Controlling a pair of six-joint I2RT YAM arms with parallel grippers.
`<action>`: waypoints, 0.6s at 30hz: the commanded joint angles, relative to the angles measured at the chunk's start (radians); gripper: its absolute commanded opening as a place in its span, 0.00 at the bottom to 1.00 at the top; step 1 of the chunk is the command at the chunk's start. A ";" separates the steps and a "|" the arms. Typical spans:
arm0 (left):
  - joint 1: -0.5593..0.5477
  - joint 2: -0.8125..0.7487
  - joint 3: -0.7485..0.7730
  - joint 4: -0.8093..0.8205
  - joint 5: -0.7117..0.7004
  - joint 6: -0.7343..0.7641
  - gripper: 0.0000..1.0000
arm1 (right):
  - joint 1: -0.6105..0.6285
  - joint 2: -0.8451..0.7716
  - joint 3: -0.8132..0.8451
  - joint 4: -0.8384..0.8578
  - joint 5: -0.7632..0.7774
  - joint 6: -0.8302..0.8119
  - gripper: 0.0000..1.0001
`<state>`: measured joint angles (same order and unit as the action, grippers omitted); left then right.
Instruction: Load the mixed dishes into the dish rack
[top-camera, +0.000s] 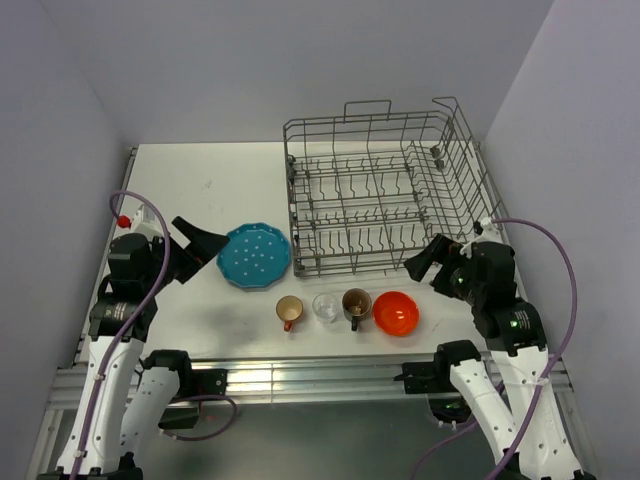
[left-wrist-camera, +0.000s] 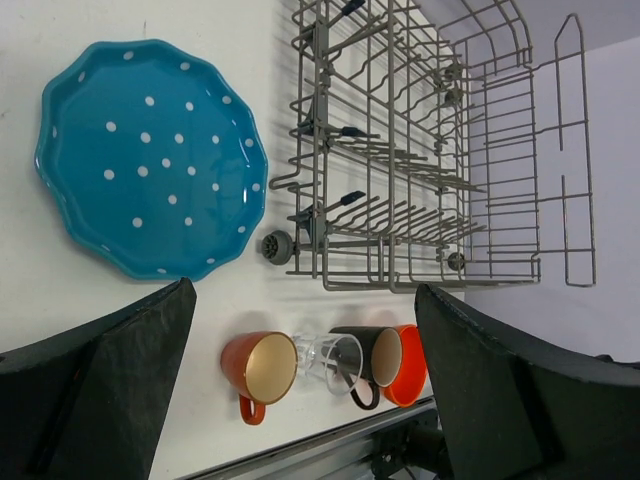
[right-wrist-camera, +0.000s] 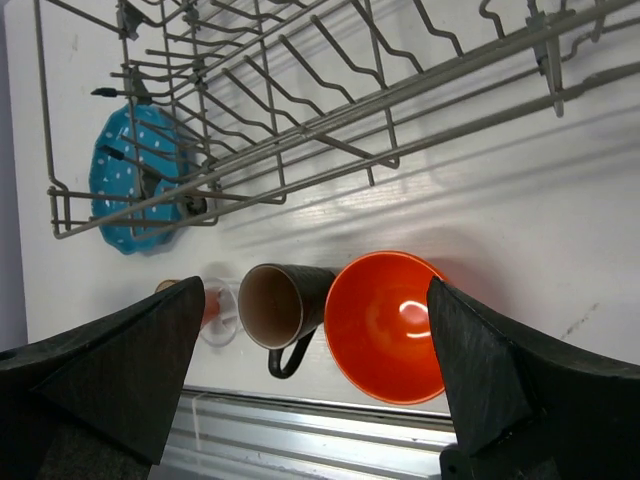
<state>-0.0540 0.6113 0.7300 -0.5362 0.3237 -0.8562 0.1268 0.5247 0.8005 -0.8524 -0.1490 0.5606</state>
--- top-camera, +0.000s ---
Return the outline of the orange bowl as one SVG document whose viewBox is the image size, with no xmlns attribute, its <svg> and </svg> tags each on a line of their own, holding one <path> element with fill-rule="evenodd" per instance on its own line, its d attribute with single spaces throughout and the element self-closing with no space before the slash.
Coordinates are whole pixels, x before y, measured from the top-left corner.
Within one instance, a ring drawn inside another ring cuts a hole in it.
<svg viewBox="0 0 640 480">
<path fill-rule="evenodd" d="M 385 334 L 404 337 L 418 326 L 420 311 L 416 302 L 400 291 L 379 295 L 372 307 L 375 325 Z"/>
</svg>

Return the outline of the dark brown mug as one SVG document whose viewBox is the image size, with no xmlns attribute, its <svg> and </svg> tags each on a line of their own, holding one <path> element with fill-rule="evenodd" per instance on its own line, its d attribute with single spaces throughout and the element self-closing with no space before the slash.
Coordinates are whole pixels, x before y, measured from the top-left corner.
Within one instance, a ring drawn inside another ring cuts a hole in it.
<svg viewBox="0 0 640 480">
<path fill-rule="evenodd" d="M 370 295 L 363 289 L 347 290 L 342 297 L 342 309 L 352 332 L 356 332 L 362 320 L 369 317 L 372 308 Z"/>
</svg>

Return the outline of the clear glass tumbler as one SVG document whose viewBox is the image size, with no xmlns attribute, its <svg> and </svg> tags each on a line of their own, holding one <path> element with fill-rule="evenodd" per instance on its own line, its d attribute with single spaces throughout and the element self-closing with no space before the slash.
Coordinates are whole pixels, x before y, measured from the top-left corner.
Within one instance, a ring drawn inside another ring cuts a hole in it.
<svg viewBox="0 0 640 480">
<path fill-rule="evenodd" d="M 323 293 L 314 298 L 312 310 L 320 323 L 330 324 L 336 319 L 340 311 L 340 303 L 332 294 Z"/>
</svg>

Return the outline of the orange ceramic cup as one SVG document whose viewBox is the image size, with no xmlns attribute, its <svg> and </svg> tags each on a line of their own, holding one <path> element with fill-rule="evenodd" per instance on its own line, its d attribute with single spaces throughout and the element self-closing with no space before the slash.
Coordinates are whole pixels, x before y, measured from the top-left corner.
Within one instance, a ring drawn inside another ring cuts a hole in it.
<svg viewBox="0 0 640 480">
<path fill-rule="evenodd" d="M 300 298 L 287 295 L 280 298 L 275 307 L 277 317 L 283 322 L 285 332 L 290 332 L 293 325 L 302 318 L 304 304 Z"/>
</svg>

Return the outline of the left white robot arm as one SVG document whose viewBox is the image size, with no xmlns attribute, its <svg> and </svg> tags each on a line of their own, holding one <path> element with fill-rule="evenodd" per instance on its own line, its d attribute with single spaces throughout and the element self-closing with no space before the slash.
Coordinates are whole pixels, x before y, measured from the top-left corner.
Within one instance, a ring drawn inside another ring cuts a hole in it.
<svg viewBox="0 0 640 480">
<path fill-rule="evenodd" d="M 89 312 L 88 370 L 67 443 L 47 479 L 140 479 L 151 437 L 170 402 L 194 394 L 187 352 L 141 356 L 158 305 L 173 281 L 189 281 L 228 244 L 177 216 L 180 246 L 155 217 L 122 216 L 129 232 L 108 247 L 108 274 Z"/>
</svg>

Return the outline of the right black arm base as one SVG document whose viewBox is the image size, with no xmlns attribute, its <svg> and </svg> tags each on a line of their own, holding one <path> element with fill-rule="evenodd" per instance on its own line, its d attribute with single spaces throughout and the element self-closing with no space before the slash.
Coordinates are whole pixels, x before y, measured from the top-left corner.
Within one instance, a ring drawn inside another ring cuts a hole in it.
<svg viewBox="0 0 640 480">
<path fill-rule="evenodd" d="M 451 385 L 435 362 L 405 362 L 393 381 L 401 382 L 407 395 L 452 392 Z"/>
</svg>

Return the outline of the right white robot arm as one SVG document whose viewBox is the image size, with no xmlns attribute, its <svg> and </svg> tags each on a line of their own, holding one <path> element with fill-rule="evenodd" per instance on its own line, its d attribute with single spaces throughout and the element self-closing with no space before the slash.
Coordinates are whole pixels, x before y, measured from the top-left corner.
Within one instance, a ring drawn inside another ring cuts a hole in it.
<svg viewBox="0 0 640 480">
<path fill-rule="evenodd" d="M 495 237 L 461 245 L 438 234 L 404 266 L 415 281 L 433 264 L 435 292 L 469 304 L 502 385 L 469 340 L 438 346 L 435 383 L 458 391 L 496 463 L 492 479 L 589 479 L 570 444 L 549 379 L 549 351 L 536 308 L 518 293 L 515 252 Z"/>
</svg>

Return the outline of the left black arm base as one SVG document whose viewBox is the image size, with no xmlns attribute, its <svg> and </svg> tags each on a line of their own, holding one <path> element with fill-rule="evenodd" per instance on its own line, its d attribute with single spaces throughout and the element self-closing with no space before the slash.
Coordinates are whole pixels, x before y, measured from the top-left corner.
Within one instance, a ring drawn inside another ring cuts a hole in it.
<svg viewBox="0 0 640 480">
<path fill-rule="evenodd" d="M 227 388 L 228 371 L 222 368 L 196 369 L 193 371 L 191 392 L 197 396 L 224 396 Z"/>
</svg>

